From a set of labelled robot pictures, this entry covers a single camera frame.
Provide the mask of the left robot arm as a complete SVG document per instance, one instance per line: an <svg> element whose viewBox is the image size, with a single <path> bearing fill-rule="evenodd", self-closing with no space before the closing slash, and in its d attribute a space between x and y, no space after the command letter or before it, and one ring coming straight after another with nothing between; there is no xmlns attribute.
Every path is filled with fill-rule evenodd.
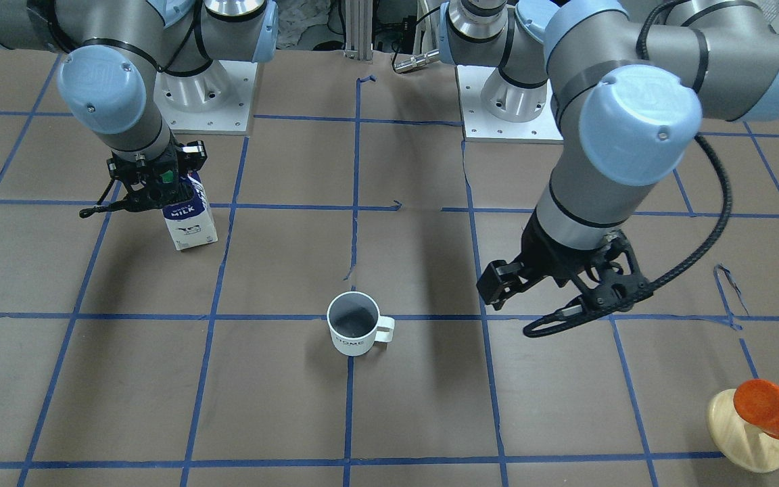
<svg viewBox="0 0 779 487"><path fill-rule="evenodd" d="M545 277L559 286L625 252L619 226L670 175L702 120L779 119L779 32L751 1L662 1L645 26L618 1L448 1L445 64L550 83L563 153L521 252L478 281L495 309Z"/></svg>

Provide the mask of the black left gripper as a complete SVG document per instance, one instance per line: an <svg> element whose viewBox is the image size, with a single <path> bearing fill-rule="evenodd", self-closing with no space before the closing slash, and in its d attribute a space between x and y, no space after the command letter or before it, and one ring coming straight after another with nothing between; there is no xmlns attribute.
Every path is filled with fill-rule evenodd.
<svg viewBox="0 0 779 487"><path fill-rule="evenodd" d="M593 250L576 250L546 234L533 214L523 230L521 253L515 262L491 261L476 288L486 306L500 311L506 301L551 277L559 287L574 284L584 312L600 311L625 299L635 302L653 294L653 284L641 273L634 249L622 230L610 231Z"/></svg>

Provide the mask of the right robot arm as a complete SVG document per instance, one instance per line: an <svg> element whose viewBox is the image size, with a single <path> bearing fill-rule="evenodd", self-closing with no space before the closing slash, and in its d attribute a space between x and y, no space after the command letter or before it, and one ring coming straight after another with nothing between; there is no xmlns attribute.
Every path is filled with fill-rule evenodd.
<svg viewBox="0 0 779 487"><path fill-rule="evenodd" d="M204 107L225 94L221 61L269 62L275 1L0 1L0 49L62 53L59 93L74 117L111 149L121 200L80 211L146 212L187 202L188 176L207 160L203 141L181 143L154 101L156 78L207 81Z"/></svg>

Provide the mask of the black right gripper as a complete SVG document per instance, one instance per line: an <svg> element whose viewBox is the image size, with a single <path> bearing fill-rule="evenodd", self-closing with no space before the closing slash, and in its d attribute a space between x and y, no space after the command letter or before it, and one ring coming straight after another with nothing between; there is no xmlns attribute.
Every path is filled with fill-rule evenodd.
<svg viewBox="0 0 779 487"><path fill-rule="evenodd" d="M174 137L157 158L137 155L127 160L112 155L106 161L111 178L108 187L115 181L121 182L127 194L106 206L106 212L145 212L188 202L195 190L187 176L200 170L207 158L203 141L182 144Z"/></svg>

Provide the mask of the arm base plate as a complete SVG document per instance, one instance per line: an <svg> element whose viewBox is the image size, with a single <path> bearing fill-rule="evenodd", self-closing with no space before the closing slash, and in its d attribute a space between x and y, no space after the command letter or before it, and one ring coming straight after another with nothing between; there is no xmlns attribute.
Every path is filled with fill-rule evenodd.
<svg viewBox="0 0 779 487"><path fill-rule="evenodd" d="M457 66L465 141L562 144L550 107L552 87L516 87L497 68Z"/></svg>
<svg viewBox="0 0 779 487"><path fill-rule="evenodd" d="M177 135L246 136L261 67L222 60L190 77L160 73L154 101Z"/></svg>

